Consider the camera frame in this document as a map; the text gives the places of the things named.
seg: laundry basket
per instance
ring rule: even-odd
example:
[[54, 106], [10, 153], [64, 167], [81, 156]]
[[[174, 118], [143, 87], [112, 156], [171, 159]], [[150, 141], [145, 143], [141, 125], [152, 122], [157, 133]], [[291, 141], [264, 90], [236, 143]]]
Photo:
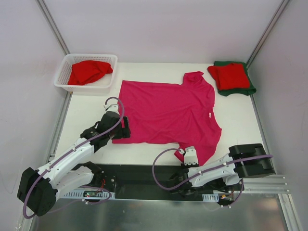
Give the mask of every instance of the laundry basket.
[[[68, 85], [72, 73], [72, 65], [84, 60], [96, 60], [110, 63], [113, 72], [106, 74], [103, 78], [94, 83], [83, 86]], [[88, 94], [104, 94], [110, 91], [112, 83], [116, 76], [117, 56], [112, 54], [68, 54], [66, 55], [55, 75], [54, 85], [67, 91], [82, 92]]]

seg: white table surface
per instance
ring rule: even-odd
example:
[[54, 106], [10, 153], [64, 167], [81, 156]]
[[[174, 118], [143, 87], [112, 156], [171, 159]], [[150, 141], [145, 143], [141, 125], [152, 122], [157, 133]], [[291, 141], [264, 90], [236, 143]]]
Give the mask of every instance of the white table surface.
[[[203, 77], [214, 87], [214, 113], [217, 123], [222, 128], [216, 152], [208, 162], [224, 156], [229, 152], [228, 148], [233, 145], [263, 143], [250, 97], [241, 94], [232, 94], [228, 97], [219, 95], [215, 81], [207, 71], [210, 65], [212, 64], [118, 63], [116, 79], [110, 93], [105, 96], [73, 93], [56, 157], [69, 148], [85, 129], [101, 120], [105, 112], [103, 107], [105, 100], [110, 96], [119, 96], [122, 80], [181, 84], [185, 73], [195, 71], [204, 72]], [[95, 156], [86, 158], [83, 163], [92, 161], [96, 164], [151, 165], [160, 152], [178, 146], [177, 143], [112, 144], [109, 141], [95, 153]], [[180, 161], [171, 151], [165, 153], [157, 164], [179, 165]]]

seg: pink t-shirt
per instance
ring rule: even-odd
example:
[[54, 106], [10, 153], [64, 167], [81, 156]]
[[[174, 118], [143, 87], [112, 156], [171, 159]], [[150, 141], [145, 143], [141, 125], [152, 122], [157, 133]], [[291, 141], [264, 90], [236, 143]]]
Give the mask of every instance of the pink t-shirt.
[[[123, 80], [119, 98], [131, 137], [113, 143], [177, 142], [184, 150], [194, 146], [203, 165], [216, 150], [221, 128], [213, 112], [214, 89], [202, 74], [186, 73], [181, 85]], [[175, 155], [183, 161], [181, 154]]]

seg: green cloth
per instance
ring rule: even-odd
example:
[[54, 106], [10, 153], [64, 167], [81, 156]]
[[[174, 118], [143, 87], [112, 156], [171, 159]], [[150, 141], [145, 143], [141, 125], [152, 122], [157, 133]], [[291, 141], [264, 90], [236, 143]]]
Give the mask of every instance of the green cloth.
[[234, 61], [215, 61], [214, 66], [226, 66], [226, 65], [231, 64], [231, 63], [243, 65], [245, 73], [246, 73], [246, 75], [249, 79], [249, 82], [250, 82], [250, 88], [234, 88], [234, 89], [230, 89], [230, 90], [219, 90], [218, 89], [218, 93], [220, 95], [223, 95], [223, 96], [228, 96], [228, 95], [235, 94], [235, 93], [243, 94], [243, 95], [252, 95], [252, 94], [256, 93], [257, 90], [254, 87], [254, 85], [252, 84], [252, 82], [250, 81], [250, 78], [248, 76], [246, 63], [234, 62]]

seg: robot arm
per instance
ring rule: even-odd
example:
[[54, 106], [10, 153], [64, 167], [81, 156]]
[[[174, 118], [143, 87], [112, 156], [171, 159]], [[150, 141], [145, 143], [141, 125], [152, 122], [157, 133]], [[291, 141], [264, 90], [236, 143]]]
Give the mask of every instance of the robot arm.
[[[128, 118], [124, 117], [124, 127], [119, 123], [105, 135], [84, 143], [86, 140], [112, 128], [119, 119], [118, 105], [107, 105], [106, 113], [103, 115], [101, 121], [96, 122], [93, 127], [86, 129], [80, 135], [80, 138], [78, 138], [62, 155], [39, 167], [37, 170], [33, 170], [29, 167], [23, 172], [17, 197], [22, 202], [25, 202], [26, 195], [33, 182], [47, 170], [48, 172], [39, 180], [34, 190], [31, 192], [27, 203], [27, 206], [36, 215], [42, 216], [53, 207], [55, 202], [62, 195], [81, 185], [90, 184], [95, 186], [97, 182], [100, 183], [102, 170], [91, 162], [85, 163], [75, 171], [71, 171], [71, 169], [80, 162], [83, 162], [85, 158], [94, 155], [94, 153], [101, 147], [104, 147], [110, 139], [130, 137]], [[61, 161], [50, 168], [59, 158], [72, 150], [73, 152], [71, 154], [65, 156]]]
[[180, 187], [171, 191], [181, 195], [193, 193], [206, 194], [213, 191], [211, 186], [220, 191], [239, 188], [243, 178], [265, 177], [275, 174], [271, 155], [266, 155], [262, 144], [244, 144], [229, 148], [230, 153], [217, 161], [198, 166], [194, 147], [186, 148], [183, 170], [174, 174], [167, 183], [174, 187], [186, 181]]

